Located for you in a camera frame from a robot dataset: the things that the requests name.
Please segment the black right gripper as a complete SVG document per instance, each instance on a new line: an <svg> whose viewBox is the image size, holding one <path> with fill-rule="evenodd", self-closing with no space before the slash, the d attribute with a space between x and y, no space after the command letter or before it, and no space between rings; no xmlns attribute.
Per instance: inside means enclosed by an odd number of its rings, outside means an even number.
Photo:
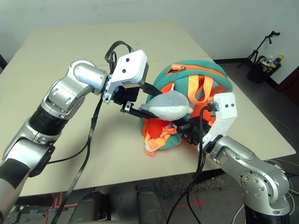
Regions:
<svg viewBox="0 0 299 224"><path fill-rule="evenodd" d="M202 119L202 126L200 129L200 117L194 117L189 119L187 122L184 121L181 125L176 127L177 133L182 133L182 139L192 145L198 145L199 143L199 134L202 131L202 136L204 137L211 126L208 121Z"/></svg>

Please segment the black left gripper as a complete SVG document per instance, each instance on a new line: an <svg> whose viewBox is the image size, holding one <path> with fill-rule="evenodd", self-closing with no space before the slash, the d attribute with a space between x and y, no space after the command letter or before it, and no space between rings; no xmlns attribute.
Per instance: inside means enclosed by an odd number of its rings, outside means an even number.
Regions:
<svg viewBox="0 0 299 224"><path fill-rule="evenodd" d="M162 92L159 89L157 89L155 86L147 82L145 82L142 86L140 86L140 89L144 93L154 97L162 94ZM113 92L111 100L118 105L122 105L121 108L122 113L128 113L130 115L142 119L157 118L157 116L155 116L153 113L149 111L137 110L133 108L134 102L137 100L138 93L139 93L139 87L124 88L123 86L118 86L118 88Z"/></svg>

